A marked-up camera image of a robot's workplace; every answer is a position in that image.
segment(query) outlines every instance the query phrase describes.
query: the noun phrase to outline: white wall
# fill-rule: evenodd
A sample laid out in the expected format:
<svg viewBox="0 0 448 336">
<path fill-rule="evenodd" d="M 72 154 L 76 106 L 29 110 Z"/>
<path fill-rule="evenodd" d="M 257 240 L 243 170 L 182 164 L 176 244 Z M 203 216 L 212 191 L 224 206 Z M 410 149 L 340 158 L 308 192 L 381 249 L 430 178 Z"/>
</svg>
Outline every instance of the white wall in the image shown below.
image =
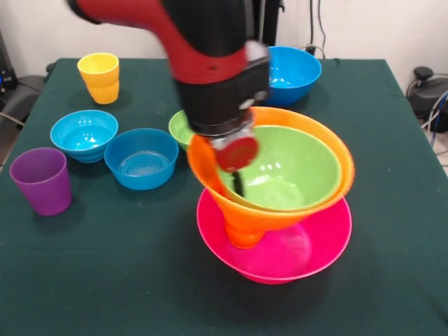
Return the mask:
<svg viewBox="0 0 448 336">
<path fill-rule="evenodd" d="M 317 1 L 314 42 L 321 46 Z M 402 89 L 419 65 L 448 73 L 448 0 L 321 1 L 328 58 L 384 58 Z M 277 44 L 302 46 L 309 42 L 309 1 L 285 4 Z"/>
<path fill-rule="evenodd" d="M 91 24 L 73 14 L 66 0 L 0 0 L 0 29 L 18 75 L 44 74 L 47 64 L 58 58 L 98 51 L 165 57 L 151 33 Z"/>
<path fill-rule="evenodd" d="M 277 44 L 302 46 L 309 41 L 309 1 L 285 2 Z M 447 18 L 448 0 L 322 0 L 325 51 L 329 58 L 385 58 L 405 88 L 415 66 L 448 73 Z M 65 0 L 0 0 L 0 29 L 19 75 L 44 74 L 60 57 L 96 51 L 164 57 L 151 34 L 94 26 L 72 14 Z M 315 43 L 320 42 L 316 20 Z"/>
</svg>

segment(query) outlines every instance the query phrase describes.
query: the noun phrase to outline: blue bowl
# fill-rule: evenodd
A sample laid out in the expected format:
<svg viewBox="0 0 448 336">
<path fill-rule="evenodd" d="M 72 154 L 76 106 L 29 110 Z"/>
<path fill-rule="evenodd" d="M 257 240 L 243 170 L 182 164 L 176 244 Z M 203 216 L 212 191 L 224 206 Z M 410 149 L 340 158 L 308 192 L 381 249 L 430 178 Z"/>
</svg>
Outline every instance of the blue bowl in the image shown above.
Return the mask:
<svg viewBox="0 0 448 336">
<path fill-rule="evenodd" d="M 270 106 L 290 106 L 306 96 L 322 73 L 321 63 L 306 51 L 292 47 L 269 47 Z"/>
<path fill-rule="evenodd" d="M 122 186 L 150 190 L 169 180 L 178 154 L 179 146 L 171 135 L 159 129 L 140 128 L 112 140 L 104 161 Z"/>
<path fill-rule="evenodd" d="M 100 161 L 118 131 L 118 121 L 107 112 L 85 110 L 59 119 L 50 131 L 51 141 L 69 157 L 83 163 Z"/>
</svg>

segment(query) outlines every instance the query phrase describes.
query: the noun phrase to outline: purple cup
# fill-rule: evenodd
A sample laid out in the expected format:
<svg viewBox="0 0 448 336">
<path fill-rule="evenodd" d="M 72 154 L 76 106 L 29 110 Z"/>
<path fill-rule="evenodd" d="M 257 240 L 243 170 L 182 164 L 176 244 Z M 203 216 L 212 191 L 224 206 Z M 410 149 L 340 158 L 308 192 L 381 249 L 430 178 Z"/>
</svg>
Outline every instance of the purple cup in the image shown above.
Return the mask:
<svg viewBox="0 0 448 336">
<path fill-rule="evenodd" d="M 69 170 L 67 159 L 60 150 L 28 150 L 13 161 L 9 174 L 39 215 L 54 216 L 69 207 Z"/>
</svg>

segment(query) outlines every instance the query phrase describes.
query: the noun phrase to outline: yellow cup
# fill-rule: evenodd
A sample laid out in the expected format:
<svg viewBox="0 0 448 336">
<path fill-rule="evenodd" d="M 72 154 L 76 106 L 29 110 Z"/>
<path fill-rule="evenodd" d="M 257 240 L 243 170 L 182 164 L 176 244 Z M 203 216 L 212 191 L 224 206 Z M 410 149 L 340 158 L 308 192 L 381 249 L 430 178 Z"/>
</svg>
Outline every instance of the yellow cup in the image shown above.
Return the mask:
<svg viewBox="0 0 448 336">
<path fill-rule="evenodd" d="M 120 61 L 115 55 L 97 52 L 81 58 L 78 70 L 87 90 L 98 104 L 110 104 L 118 99 Z"/>
</svg>

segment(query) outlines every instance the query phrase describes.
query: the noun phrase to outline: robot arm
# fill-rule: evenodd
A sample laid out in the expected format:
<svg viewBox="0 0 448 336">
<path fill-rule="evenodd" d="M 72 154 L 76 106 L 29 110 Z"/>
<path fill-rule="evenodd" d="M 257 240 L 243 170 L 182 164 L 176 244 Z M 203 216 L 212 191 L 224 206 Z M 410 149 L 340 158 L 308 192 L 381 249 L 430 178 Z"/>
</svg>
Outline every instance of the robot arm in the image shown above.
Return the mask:
<svg viewBox="0 0 448 336">
<path fill-rule="evenodd" d="M 152 31 L 162 42 L 191 129 L 209 138 L 225 171 L 258 145 L 249 107 L 266 98 L 267 49 L 251 41 L 247 0 L 67 0 L 81 18 Z"/>
</svg>

